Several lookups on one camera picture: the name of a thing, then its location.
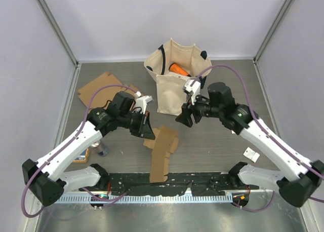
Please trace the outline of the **brown cardboard box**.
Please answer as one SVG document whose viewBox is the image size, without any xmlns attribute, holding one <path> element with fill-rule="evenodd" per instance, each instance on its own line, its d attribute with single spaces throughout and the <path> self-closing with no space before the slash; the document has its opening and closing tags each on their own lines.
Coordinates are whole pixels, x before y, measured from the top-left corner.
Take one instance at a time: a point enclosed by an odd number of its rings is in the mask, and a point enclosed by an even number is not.
<svg viewBox="0 0 324 232">
<path fill-rule="evenodd" d="M 149 182 L 166 182 L 170 157 L 177 150 L 179 144 L 178 132 L 164 125 L 154 128 L 153 132 L 155 139 L 144 139 L 143 143 L 144 146 L 152 150 Z"/>
</svg>

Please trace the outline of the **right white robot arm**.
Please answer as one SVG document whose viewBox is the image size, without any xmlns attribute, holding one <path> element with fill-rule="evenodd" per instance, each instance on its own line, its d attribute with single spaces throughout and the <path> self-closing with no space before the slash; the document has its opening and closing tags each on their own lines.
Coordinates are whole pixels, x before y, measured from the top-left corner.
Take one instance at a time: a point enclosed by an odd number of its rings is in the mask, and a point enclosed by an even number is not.
<svg viewBox="0 0 324 232">
<path fill-rule="evenodd" d="M 188 127 L 203 117 L 218 118 L 222 125 L 263 152 L 278 171 L 256 168 L 244 162 L 229 171 L 229 184 L 235 189 L 256 185 L 270 189 L 290 205 L 300 208 L 311 198 L 323 179 L 323 162 L 304 157 L 275 133 L 245 104 L 238 104 L 223 82 L 208 86 L 208 97 L 200 94 L 200 82 L 189 79 L 184 87 L 187 101 L 176 121 Z"/>
</svg>

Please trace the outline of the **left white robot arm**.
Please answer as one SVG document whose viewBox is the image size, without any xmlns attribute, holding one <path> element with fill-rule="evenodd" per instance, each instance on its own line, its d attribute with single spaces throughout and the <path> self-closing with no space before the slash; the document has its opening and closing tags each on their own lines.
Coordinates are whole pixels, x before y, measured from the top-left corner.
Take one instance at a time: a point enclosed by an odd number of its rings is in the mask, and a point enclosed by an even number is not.
<svg viewBox="0 0 324 232">
<path fill-rule="evenodd" d="M 98 164 L 73 172 L 65 170 L 83 151 L 118 127 L 128 129 L 133 136 L 154 140 L 149 118 L 147 110 L 92 109 L 87 119 L 54 150 L 37 161 L 28 159 L 23 163 L 26 186 L 45 207 L 54 204 L 68 191 L 83 187 L 97 191 L 106 189 L 109 175 Z"/>
</svg>

